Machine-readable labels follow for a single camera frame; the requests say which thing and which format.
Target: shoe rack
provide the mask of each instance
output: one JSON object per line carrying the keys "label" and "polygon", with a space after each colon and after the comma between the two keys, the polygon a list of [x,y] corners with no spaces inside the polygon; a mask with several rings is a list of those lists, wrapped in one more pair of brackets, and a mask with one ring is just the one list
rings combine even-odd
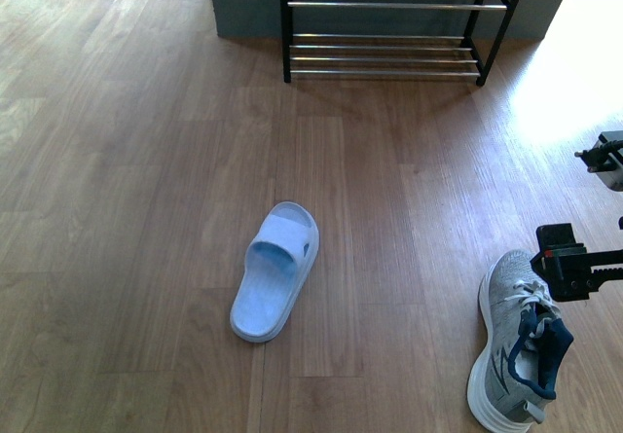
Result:
{"label": "shoe rack", "polygon": [[[350,75],[354,78],[470,78],[483,86],[520,0],[280,0],[283,80],[293,76]],[[456,20],[467,14],[457,35],[307,32],[296,22],[297,9],[315,9],[330,20],[337,9],[434,11],[435,20]],[[472,39],[483,13],[502,14],[486,57]]]}

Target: wall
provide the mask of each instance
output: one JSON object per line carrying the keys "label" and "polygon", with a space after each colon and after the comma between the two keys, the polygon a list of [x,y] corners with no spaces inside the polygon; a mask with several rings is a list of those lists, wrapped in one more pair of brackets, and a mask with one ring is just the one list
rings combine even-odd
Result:
{"label": "wall", "polygon": [[[540,39],[562,0],[521,0],[507,36]],[[213,0],[218,33],[224,37],[279,36],[279,0]],[[327,14],[326,10],[297,10],[295,22],[309,32],[393,32],[396,34],[455,33],[464,23],[463,14],[447,20],[439,12],[349,10]],[[481,14],[478,33],[491,36],[499,15]],[[441,29],[445,22],[446,29]]]}

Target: light blue slide sandal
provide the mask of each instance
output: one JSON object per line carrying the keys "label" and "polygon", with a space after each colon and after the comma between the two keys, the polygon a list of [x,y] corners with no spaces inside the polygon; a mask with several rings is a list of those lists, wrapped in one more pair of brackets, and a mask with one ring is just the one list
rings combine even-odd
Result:
{"label": "light blue slide sandal", "polygon": [[264,343],[285,324],[318,253],[319,233],[299,204],[273,208],[246,250],[244,277],[232,306],[234,332]]}

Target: gray sneaker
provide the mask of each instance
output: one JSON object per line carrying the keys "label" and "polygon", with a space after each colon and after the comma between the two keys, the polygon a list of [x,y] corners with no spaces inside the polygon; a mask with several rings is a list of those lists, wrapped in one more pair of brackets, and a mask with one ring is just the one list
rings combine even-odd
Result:
{"label": "gray sneaker", "polygon": [[467,401],[480,423],[495,433],[526,432],[545,419],[556,399],[556,375],[573,336],[531,254],[503,255],[480,285],[487,346],[474,364]]}

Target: sneaker sole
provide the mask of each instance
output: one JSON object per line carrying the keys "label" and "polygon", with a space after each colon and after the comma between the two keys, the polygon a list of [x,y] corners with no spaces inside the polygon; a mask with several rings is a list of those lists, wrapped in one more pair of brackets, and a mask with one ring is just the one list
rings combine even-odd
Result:
{"label": "sneaker sole", "polygon": [[517,423],[506,418],[489,401],[485,391],[485,379],[494,340],[494,322],[489,305],[489,284],[496,265],[497,263],[485,274],[480,284],[478,302],[487,327],[487,345],[471,369],[467,384],[467,403],[476,419],[488,430],[494,433],[525,433],[530,429],[531,423]]}

